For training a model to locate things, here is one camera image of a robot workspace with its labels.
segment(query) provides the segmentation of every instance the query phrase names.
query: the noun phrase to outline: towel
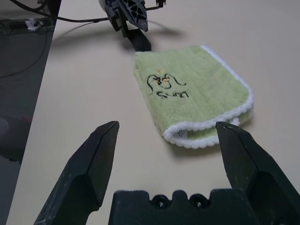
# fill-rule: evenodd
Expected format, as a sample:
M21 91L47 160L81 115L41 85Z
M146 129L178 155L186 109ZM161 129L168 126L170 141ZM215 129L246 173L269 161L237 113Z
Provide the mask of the towel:
M137 52L134 75L159 133L178 146L217 144L217 121L252 116L253 91L207 46Z

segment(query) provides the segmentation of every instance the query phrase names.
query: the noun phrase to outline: beige table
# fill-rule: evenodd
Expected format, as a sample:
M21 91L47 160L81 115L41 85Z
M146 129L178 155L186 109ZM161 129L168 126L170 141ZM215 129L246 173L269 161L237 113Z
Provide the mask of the beige table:
M153 6L154 0L147 0ZM300 2L169 0L148 13L154 51L210 46L254 89L255 117L245 126L300 192ZM63 0L60 16L105 16L98 0ZM120 121L103 207L88 225L105 225L114 191L150 196L176 189L209 197L229 188L219 146L188 150L158 134L133 76L134 53L109 22L55 28L7 225L32 225L69 157L99 125Z

